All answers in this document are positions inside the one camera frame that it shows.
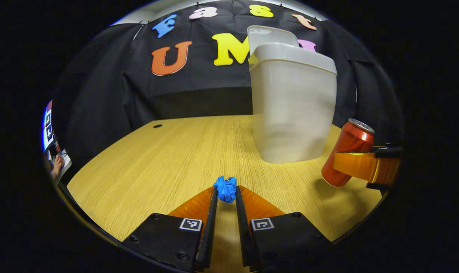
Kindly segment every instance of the can lid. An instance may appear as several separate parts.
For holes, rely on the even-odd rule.
[[[361,121],[358,121],[356,119],[351,119],[349,118],[348,121],[352,124],[354,124],[355,126],[358,126],[359,128],[369,132],[369,133],[372,133],[374,135],[375,133],[375,130],[373,130],[373,128],[371,128],[370,126],[367,126],[366,124],[362,123]]]

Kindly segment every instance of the computer monitor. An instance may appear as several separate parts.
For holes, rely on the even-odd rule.
[[[42,120],[42,148],[44,152],[52,145],[54,138],[52,135],[52,120],[51,120],[52,100],[47,104],[44,110],[44,119]]]

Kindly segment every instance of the human hand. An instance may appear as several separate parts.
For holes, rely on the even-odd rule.
[[[54,168],[51,171],[52,178],[57,179],[61,173],[61,168],[64,166],[64,159],[59,154],[56,154],[54,159]]]

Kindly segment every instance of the container lid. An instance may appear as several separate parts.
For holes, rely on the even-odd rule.
[[[249,70],[251,72],[262,62],[275,60],[316,67],[337,76],[336,64],[332,58],[308,49],[283,43],[266,43],[255,48],[255,52],[248,59]]]
[[[248,27],[247,32],[250,55],[253,53],[255,48],[257,48],[257,46],[266,43],[283,43],[299,47],[297,37],[290,31],[253,25]]]

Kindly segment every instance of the orange letter u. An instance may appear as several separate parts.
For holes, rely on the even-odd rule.
[[[177,52],[177,60],[170,66],[165,65],[165,54],[170,50],[170,47],[159,48],[152,52],[152,56],[154,57],[152,59],[152,73],[154,73],[155,76],[165,76],[179,71],[186,64],[187,51],[192,43],[191,41],[186,41],[175,45],[175,48],[179,49]]]

